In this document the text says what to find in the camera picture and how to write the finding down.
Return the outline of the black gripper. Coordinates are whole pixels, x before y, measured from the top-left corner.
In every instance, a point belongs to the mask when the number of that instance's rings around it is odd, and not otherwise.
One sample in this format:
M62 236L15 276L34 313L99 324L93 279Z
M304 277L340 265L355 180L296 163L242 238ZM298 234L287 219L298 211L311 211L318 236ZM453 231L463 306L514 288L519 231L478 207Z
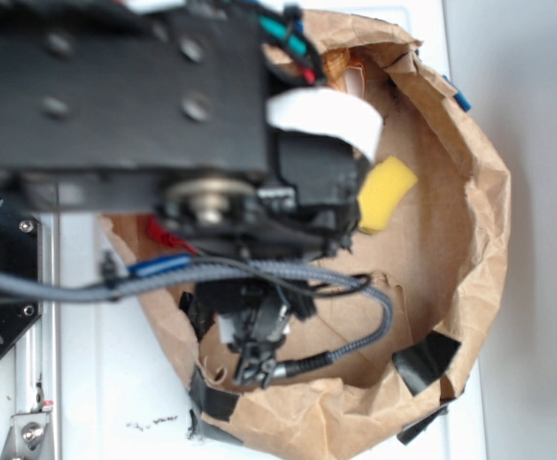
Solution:
M275 131L260 182L212 173L175 182L160 224L197 253L235 259L333 257L350 248L367 158L334 137Z

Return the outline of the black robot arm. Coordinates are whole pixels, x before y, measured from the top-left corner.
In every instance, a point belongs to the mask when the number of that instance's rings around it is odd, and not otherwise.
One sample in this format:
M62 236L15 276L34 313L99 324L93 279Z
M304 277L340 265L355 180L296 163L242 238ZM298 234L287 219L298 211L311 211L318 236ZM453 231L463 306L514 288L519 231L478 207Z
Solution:
M349 249L361 147L270 112L327 82L300 16L246 1L0 1L0 193L34 211L154 214L223 257Z

